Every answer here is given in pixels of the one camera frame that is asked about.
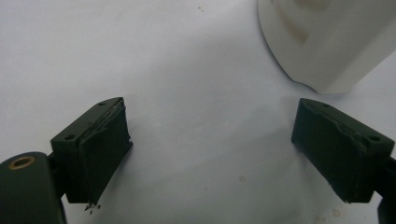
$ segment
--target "dirt speck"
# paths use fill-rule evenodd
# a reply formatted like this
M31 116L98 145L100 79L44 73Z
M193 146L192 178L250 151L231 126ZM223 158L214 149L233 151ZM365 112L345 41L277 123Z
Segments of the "dirt speck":
M340 212L340 210L337 210L337 209L334 208L332 210L332 215L335 216L335 217L340 217L341 216L341 212Z
M246 177L244 177L244 176L239 176L239 182L246 182L247 181L247 178Z
M315 217L315 224L326 224L326 218Z

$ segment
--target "white table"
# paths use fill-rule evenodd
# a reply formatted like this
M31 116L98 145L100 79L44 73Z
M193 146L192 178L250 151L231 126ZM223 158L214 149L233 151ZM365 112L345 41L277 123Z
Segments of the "white table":
M396 54L345 94L291 81L256 0L0 3L0 159L51 153L92 105L123 96L134 148L100 210L68 223L377 223L290 142L299 98L396 139Z

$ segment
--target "white surface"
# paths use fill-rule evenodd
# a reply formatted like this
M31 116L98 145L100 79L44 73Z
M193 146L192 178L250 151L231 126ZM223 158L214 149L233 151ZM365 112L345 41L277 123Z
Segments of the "white surface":
M100 210L70 224L376 223L343 204L290 142L300 97L396 139L396 55L352 91L290 81L264 43L257 2L2 1L0 156L50 153L92 105L123 96L134 149Z
M389 0L259 0L282 68L322 93L350 90L396 50L395 11Z

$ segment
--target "screw hole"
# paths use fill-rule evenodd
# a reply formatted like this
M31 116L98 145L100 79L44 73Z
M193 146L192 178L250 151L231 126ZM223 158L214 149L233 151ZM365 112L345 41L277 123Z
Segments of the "screw hole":
M379 137L377 137L377 136L370 136L369 139L374 142L379 142Z
M34 161L35 161L35 157L33 157L33 156L20 157L20 158L17 158L15 161L12 161L9 164L8 168L10 170L18 170L18 169L24 168L26 166L29 166Z
M75 137L76 137L75 135L69 134L69 135L67 135L67 136L64 138L64 140L69 141L69 140L72 140L72 139L75 138Z

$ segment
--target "white plastic cup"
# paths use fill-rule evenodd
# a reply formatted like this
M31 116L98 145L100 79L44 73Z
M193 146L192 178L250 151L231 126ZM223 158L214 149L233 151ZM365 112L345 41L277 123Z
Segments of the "white plastic cup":
M396 50L396 0L259 0L265 39L295 81L348 91Z

